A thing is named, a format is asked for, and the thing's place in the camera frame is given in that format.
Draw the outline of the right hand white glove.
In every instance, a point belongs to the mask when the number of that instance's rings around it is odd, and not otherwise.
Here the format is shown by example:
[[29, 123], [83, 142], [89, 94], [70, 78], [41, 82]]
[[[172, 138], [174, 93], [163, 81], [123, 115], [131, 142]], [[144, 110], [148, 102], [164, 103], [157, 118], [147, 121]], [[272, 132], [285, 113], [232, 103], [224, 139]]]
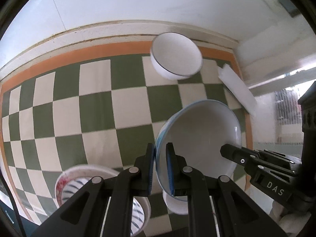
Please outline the right hand white glove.
[[304, 215], [286, 212], [286, 209], [276, 201], [273, 201], [269, 215], [288, 236], [298, 236], [311, 217], [309, 212]]

